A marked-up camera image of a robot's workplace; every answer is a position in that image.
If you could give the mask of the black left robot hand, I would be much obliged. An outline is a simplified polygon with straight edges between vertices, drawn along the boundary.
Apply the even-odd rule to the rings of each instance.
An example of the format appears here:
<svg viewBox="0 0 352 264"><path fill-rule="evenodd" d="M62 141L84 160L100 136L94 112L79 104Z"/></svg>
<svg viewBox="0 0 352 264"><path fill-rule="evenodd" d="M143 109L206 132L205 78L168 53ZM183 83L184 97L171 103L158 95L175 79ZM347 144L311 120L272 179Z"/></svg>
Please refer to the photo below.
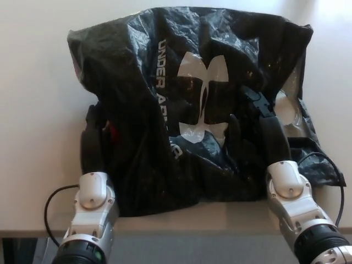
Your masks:
<svg viewBox="0 0 352 264"><path fill-rule="evenodd" d="M80 136L82 174L107 172L107 118L100 102L91 104L86 114L86 127Z"/></svg>

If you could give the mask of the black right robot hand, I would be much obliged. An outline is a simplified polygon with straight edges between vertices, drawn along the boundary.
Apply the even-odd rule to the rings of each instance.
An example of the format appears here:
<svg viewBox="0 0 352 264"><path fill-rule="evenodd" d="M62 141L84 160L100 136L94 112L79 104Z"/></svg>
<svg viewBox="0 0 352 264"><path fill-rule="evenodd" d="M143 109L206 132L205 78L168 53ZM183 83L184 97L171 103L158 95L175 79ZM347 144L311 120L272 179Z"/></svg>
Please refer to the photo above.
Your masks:
<svg viewBox="0 0 352 264"><path fill-rule="evenodd" d="M265 96L242 86L236 99L235 112L229 116L226 130L228 155L238 162L262 168L291 160L283 126Z"/></svg>

